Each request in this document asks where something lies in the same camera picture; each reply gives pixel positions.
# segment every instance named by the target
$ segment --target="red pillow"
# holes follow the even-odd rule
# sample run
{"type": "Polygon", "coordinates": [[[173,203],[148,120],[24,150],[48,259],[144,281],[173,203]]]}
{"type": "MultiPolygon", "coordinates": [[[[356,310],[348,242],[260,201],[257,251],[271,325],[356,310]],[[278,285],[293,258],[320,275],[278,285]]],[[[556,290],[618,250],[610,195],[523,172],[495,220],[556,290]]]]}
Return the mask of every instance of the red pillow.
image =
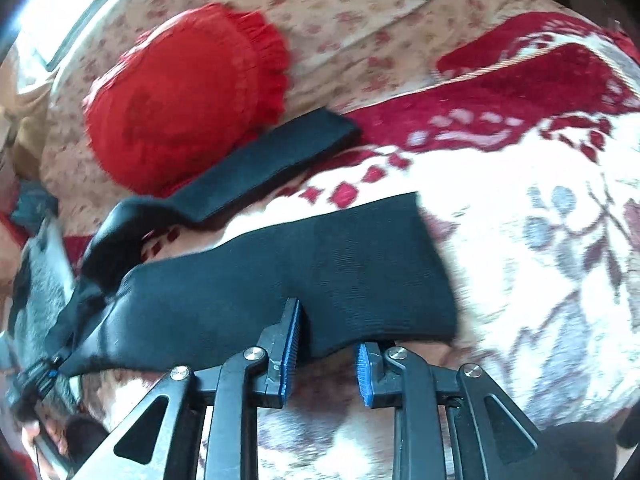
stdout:
{"type": "Polygon", "coordinates": [[[278,121],[288,65],[260,12],[187,10],[94,82],[84,100],[92,149],[117,183],[167,196],[278,121]]]}

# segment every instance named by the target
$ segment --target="bed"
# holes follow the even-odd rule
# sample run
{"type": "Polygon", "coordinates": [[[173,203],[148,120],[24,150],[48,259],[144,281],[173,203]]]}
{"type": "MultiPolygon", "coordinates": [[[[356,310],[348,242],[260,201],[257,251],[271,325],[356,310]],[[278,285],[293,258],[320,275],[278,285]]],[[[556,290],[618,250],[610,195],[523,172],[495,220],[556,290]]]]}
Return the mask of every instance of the bed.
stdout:
{"type": "MultiPolygon", "coordinates": [[[[140,33],[208,1],[112,0],[60,67],[41,176],[74,243],[129,195],[92,156],[82,99],[140,33]]],[[[452,347],[409,348],[432,364],[480,363],[541,427],[609,420],[638,400],[640,70],[610,37],[550,0],[216,1],[259,8],[284,33],[284,120],[328,106],[361,124],[366,142],[219,231],[157,234],[145,260],[417,191],[461,328],[452,347]],[[536,88],[540,106],[487,93],[495,77],[536,88]],[[598,90],[558,91],[581,85],[598,90]]],[[[157,379],[85,376],[82,405],[112,430],[157,379]]],[[[362,405],[349,352],[311,365],[286,410],[260,414],[261,477],[389,478],[392,419],[362,405]]]]}

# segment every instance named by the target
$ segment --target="metal bolt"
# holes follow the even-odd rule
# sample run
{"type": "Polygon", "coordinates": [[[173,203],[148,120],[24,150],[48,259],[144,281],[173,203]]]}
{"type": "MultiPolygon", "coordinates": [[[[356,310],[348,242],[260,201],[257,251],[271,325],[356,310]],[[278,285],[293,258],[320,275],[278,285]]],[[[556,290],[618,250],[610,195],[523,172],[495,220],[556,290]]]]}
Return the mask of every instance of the metal bolt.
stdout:
{"type": "Polygon", "coordinates": [[[466,365],[462,365],[462,371],[467,377],[471,377],[473,379],[482,375],[482,368],[474,363],[467,363],[466,365]]]}
{"type": "Polygon", "coordinates": [[[244,355],[247,361],[257,361],[264,356],[264,350],[259,346],[252,346],[251,348],[247,348],[242,355],[244,355]]]}
{"type": "Polygon", "coordinates": [[[402,359],[406,358],[407,352],[406,348],[402,348],[401,346],[392,346],[386,351],[386,354],[394,361],[402,361],[402,359]]]}
{"type": "Polygon", "coordinates": [[[188,366],[177,366],[169,373],[169,377],[171,377],[174,381],[181,381],[186,379],[189,376],[189,367],[188,366]]]}

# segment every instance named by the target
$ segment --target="gray cloth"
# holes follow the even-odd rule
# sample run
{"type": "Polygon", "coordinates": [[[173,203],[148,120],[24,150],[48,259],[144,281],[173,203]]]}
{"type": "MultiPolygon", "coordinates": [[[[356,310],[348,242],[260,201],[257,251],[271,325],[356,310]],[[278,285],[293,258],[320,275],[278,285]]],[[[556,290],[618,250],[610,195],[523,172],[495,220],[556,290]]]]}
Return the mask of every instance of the gray cloth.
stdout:
{"type": "MultiPolygon", "coordinates": [[[[46,355],[44,338],[70,298],[74,276],[56,221],[45,218],[40,231],[22,252],[22,264],[14,280],[14,304],[8,331],[22,368],[46,355]]],[[[58,377],[45,406],[65,418],[78,411],[69,380],[58,377]]]]}

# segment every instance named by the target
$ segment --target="window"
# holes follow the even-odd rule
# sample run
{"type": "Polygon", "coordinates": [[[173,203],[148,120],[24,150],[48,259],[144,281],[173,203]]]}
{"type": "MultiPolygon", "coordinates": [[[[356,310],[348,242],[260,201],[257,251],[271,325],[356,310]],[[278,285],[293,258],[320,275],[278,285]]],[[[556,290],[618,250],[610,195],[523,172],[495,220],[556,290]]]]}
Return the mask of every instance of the window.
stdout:
{"type": "Polygon", "coordinates": [[[106,2],[107,0],[29,0],[20,16],[22,41],[33,49],[41,65],[52,71],[89,20],[106,2]]]}

